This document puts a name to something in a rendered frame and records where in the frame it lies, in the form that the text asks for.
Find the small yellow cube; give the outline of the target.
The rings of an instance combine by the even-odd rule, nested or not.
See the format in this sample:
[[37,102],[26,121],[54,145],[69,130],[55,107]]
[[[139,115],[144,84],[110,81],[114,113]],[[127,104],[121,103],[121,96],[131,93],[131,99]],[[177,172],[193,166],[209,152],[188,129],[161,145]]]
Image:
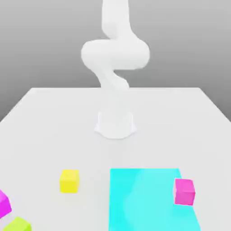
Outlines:
[[79,188],[79,171],[63,170],[60,177],[60,191],[62,193],[77,193]]

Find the small pink cube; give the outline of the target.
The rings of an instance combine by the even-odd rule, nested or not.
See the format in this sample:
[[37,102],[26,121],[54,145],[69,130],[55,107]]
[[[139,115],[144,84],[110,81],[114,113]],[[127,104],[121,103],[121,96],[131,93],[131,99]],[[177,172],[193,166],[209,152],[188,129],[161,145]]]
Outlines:
[[193,206],[195,199],[193,181],[190,179],[175,178],[173,195],[175,204]]

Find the small magenta cube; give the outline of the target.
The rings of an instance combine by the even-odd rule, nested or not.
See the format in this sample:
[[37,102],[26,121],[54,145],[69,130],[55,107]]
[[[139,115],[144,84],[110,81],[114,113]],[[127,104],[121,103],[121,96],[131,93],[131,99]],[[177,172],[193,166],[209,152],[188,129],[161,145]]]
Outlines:
[[12,211],[11,204],[7,195],[0,190],[0,219]]

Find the small lime green cube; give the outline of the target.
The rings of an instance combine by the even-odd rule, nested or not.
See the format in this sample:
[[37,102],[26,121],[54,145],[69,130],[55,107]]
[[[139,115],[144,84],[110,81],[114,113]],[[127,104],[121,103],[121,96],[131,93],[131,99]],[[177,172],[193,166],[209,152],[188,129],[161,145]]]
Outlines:
[[6,227],[3,228],[3,231],[32,231],[32,227],[31,224],[26,220],[20,217],[16,217]]

